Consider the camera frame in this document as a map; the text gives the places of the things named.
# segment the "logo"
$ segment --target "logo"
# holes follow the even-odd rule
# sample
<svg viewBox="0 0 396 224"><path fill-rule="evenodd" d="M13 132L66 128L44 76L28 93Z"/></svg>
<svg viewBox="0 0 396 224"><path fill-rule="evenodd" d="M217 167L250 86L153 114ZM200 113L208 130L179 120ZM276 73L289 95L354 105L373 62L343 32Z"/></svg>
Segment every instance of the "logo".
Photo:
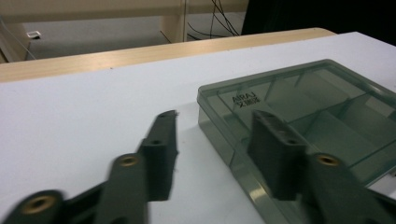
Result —
<svg viewBox="0 0 396 224"><path fill-rule="evenodd" d="M255 105L260 102L259 97L252 91L244 94L239 94L233 97L233 104L239 106L239 108Z"/></svg>

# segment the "green tinted container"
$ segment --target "green tinted container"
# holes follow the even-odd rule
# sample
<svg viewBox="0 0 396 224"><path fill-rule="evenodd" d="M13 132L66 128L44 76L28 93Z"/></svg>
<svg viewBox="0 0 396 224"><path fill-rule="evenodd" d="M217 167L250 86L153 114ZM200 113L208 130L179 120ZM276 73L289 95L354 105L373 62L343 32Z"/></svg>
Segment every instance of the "green tinted container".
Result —
<svg viewBox="0 0 396 224"><path fill-rule="evenodd" d="M271 198L248 157L252 110L283 119L369 186L396 166L396 94L331 60L203 86L199 125L267 223L305 223L297 202Z"/></svg>

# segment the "white surface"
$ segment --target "white surface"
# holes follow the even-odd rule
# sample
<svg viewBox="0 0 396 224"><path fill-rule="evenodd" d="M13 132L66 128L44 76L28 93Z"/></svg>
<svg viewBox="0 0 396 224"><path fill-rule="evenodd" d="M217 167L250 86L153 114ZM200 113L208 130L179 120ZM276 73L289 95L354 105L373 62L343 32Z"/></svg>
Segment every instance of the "white surface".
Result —
<svg viewBox="0 0 396 224"><path fill-rule="evenodd" d="M134 152L157 114L176 109L178 150L170 201L151 223L262 223L197 125L200 86L332 59L396 91L396 48L357 33L145 63L0 86L0 218L42 189L66 198L104 181Z"/></svg>

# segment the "gray floor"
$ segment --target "gray floor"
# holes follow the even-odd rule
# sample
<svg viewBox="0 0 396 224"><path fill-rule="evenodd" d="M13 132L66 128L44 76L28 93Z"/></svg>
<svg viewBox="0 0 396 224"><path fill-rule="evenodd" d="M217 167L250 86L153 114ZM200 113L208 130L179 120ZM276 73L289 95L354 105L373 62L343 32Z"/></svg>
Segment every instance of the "gray floor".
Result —
<svg viewBox="0 0 396 224"><path fill-rule="evenodd" d="M235 31L240 34L244 13L226 13ZM221 14L216 14L228 28ZM209 34L212 14L190 15L189 23L193 29ZM40 39L31 41L29 50L37 59L78 55L115 49L130 49L146 46L168 44L160 31L160 17L107 19L94 21L52 21L25 23L27 32L38 31ZM202 35L190 27L188 34L199 39L211 36ZM212 35L232 36L214 19Z"/></svg>

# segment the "plastic container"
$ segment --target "plastic container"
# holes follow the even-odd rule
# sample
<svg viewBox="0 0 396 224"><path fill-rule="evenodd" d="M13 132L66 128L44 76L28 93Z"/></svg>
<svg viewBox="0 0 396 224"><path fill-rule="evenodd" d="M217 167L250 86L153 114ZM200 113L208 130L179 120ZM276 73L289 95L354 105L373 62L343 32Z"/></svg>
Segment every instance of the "plastic container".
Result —
<svg viewBox="0 0 396 224"><path fill-rule="evenodd" d="M199 89L199 125L267 223L304 223L298 202L269 197L248 157L252 110L283 119L309 145L342 159L366 186L396 166L396 94L331 60Z"/></svg>

